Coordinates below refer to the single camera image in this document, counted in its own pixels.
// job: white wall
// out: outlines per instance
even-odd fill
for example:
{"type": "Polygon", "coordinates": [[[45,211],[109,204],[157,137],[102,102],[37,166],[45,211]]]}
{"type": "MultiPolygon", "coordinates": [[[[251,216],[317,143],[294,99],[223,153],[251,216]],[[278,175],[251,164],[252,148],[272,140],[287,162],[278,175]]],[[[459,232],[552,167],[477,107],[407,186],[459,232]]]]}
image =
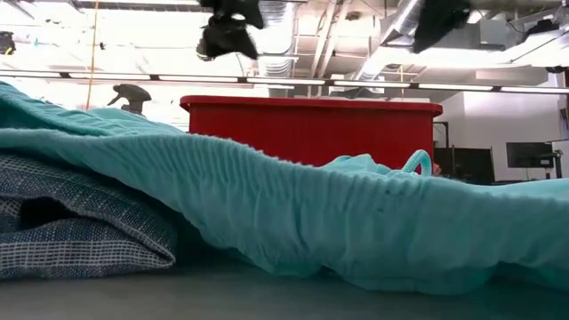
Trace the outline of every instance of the white wall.
{"type": "MultiPolygon", "coordinates": [[[[555,79],[542,86],[555,86],[555,79]]],[[[496,180],[545,178],[543,169],[508,168],[506,143],[561,139],[559,96],[463,92],[442,104],[445,115],[439,118],[450,123],[451,144],[492,148],[496,180]]]]}

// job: red plastic container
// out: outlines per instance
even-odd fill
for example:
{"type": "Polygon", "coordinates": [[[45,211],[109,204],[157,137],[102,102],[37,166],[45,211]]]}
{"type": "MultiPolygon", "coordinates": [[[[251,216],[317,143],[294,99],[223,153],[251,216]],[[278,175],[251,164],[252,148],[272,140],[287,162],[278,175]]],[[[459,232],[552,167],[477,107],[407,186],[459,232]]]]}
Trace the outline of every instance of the red plastic container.
{"type": "Polygon", "coordinates": [[[417,149],[433,153],[434,103],[188,96],[189,131],[231,138],[270,156],[322,165],[371,154],[401,168],[417,149]]]}

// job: ceiling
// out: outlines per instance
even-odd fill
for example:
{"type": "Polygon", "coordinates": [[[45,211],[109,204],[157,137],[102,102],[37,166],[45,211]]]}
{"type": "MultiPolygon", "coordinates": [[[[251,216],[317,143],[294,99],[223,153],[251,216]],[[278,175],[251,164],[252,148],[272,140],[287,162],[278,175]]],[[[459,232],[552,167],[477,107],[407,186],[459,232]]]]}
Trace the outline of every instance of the ceiling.
{"type": "MultiPolygon", "coordinates": [[[[177,1],[193,4],[191,0],[177,1]]],[[[168,2],[156,0],[156,3],[168,2]]],[[[331,33],[320,50],[321,59],[316,60],[320,62],[318,66],[322,66],[328,52],[326,46],[333,46],[329,62],[324,66],[323,77],[358,71],[378,47],[381,21],[396,11],[397,3],[397,0],[353,0],[348,4],[346,12],[349,19],[337,17],[332,21],[331,33]]],[[[559,5],[559,1],[554,0],[517,1],[516,6],[513,3],[511,0],[479,0],[476,6],[478,12],[492,14],[493,17],[507,13],[520,18],[559,5]]],[[[13,32],[17,43],[16,54],[0,56],[0,69],[88,72],[92,64],[93,4],[92,1],[0,0],[0,31],[13,32]]],[[[291,76],[315,76],[311,69],[314,69],[318,40],[322,35],[318,30],[319,26],[322,27],[329,5],[326,0],[300,1],[297,4],[293,48],[288,53],[288,59],[294,60],[291,76]]],[[[201,37],[201,27],[206,24],[210,13],[202,12],[195,4],[168,8],[148,6],[148,0],[116,3],[101,0],[95,43],[102,43],[102,47],[95,46],[94,70],[196,76],[253,76],[257,73],[258,64],[238,54],[222,56],[211,62],[201,61],[196,56],[196,44],[201,37]]],[[[268,42],[259,30],[251,28],[250,33],[261,49],[268,42]]],[[[281,41],[278,35],[272,36],[275,42],[281,41]]],[[[439,55],[432,51],[431,56],[436,58],[439,55]]],[[[455,56],[466,55],[465,52],[457,52],[455,56]]],[[[392,63],[398,66],[383,68],[380,76],[390,81],[469,84],[536,85],[547,79],[543,68],[485,68],[472,62],[477,59],[476,56],[453,64],[446,63],[446,56],[439,56],[441,59],[438,63],[432,59],[427,61],[424,57],[397,61],[399,58],[395,54],[392,63]]],[[[387,97],[401,94],[441,100],[450,93],[401,93],[395,89],[383,93],[387,97]]]]}

